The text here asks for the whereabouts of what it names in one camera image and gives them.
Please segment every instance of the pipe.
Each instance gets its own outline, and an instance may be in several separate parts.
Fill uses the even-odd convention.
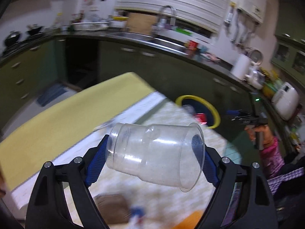
[[[259,25],[258,22],[254,22],[254,27],[253,27],[252,31],[249,32],[249,33],[247,34],[245,40],[241,43],[242,46],[244,46],[245,43],[247,43],[247,41],[248,41],[248,39],[250,38],[251,34],[255,33],[255,31],[256,31],[258,25]]]
[[[237,36],[238,36],[238,33],[239,33],[239,24],[238,24],[238,20],[239,20],[239,15],[241,14],[241,12],[242,12],[242,11],[241,11],[240,9],[237,9],[237,16],[236,16],[236,20],[235,20],[236,31],[235,31],[234,38],[230,40],[232,43],[235,43],[236,40],[237,40]]]
[[[240,36],[240,39],[239,39],[239,44],[240,44],[240,45],[242,45],[243,39],[244,39],[244,37],[246,36],[246,34],[247,34],[247,32],[248,32],[247,25],[246,25],[246,24],[247,24],[247,20],[248,20],[248,16],[245,15],[245,22],[244,22],[244,24],[245,24],[245,30],[244,30],[243,34]]]

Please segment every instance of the transparent plastic container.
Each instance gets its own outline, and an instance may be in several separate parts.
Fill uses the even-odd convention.
[[[202,172],[205,154],[198,124],[148,126],[117,123],[107,142],[109,168],[142,181],[190,191]]]

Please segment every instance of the cabinet handle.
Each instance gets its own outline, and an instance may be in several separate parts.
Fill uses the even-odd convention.
[[[121,47],[121,50],[125,51],[125,52],[135,52],[134,49],[130,49],[130,48],[126,48],[126,47]]]
[[[233,86],[230,86],[230,89],[233,90],[234,92],[240,94],[240,91],[239,91],[237,88],[235,88],[235,87],[233,87]]]
[[[149,53],[149,52],[141,52],[144,56],[147,56],[147,57],[155,57],[156,55],[153,54],[153,53]]]
[[[22,84],[24,82],[24,79],[21,78],[19,81],[15,82],[17,85]]]
[[[20,65],[21,64],[21,62],[17,62],[16,64],[13,64],[12,65],[12,68],[16,68],[16,67],[18,67],[18,65]]]
[[[40,45],[39,45],[39,46],[32,47],[32,48],[30,48],[30,51],[36,51],[36,50],[39,49],[39,47],[40,47]]]
[[[301,55],[305,56],[304,52],[301,52],[301,51],[297,51],[297,52],[300,53]]]
[[[218,84],[222,85],[222,86],[227,86],[227,84],[226,84],[226,83],[224,83],[224,82],[220,81],[220,80],[219,80],[219,79],[217,79],[217,78],[213,78],[213,81],[214,81],[215,83],[218,83]]]
[[[25,99],[28,97],[28,95],[29,95],[29,93],[26,93],[25,95],[21,96],[20,99]]]

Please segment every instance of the faucet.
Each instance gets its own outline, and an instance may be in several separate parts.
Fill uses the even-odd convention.
[[[177,10],[175,9],[175,7],[173,7],[173,6],[171,6],[171,5],[163,6],[163,7],[159,10],[159,15],[158,15],[158,19],[157,19],[157,24],[160,22],[160,19],[161,19],[161,17],[162,17],[162,14],[163,14],[164,10],[165,10],[166,8],[168,8],[168,7],[171,9],[172,15],[174,16],[174,17],[171,17],[171,18],[170,18],[170,25],[171,25],[171,26],[175,26]]]
[[[175,9],[175,7],[171,6],[171,5],[165,5],[163,6],[160,10],[159,10],[159,14],[158,14],[158,19],[157,22],[155,24],[152,25],[152,33],[154,35],[154,37],[156,36],[157,32],[159,31],[159,22],[161,20],[161,17],[163,15],[163,12],[166,8],[170,8],[171,9],[171,13],[172,16],[170,17],[170,25],[171,26],[175,26],[176,24],[176,16],[177,16],[177,10]]]

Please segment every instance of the person's hand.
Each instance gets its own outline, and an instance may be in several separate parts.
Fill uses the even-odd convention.
[[[245,127],[245,131],[248,133],[249,138],[251,141],[256,139],[255,133],[256,132],[263,132],[264,133],[264,148],[271,146],[274,143],[272,132],[268,125],[258,126],[258,127]]]

